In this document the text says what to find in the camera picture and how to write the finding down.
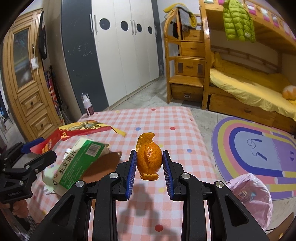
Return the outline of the left hand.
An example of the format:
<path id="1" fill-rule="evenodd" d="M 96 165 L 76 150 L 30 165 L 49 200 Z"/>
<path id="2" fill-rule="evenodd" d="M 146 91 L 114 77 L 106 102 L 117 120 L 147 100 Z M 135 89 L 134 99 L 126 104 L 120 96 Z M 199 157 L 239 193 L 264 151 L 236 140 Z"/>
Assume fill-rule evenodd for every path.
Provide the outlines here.
<path id="1" fill-rule="evenodd" d="M 27 218 L 29 215 L 28 203 L 26 200 L 16 201 L 12 205 L 12 214 L 19 218 Z"/>

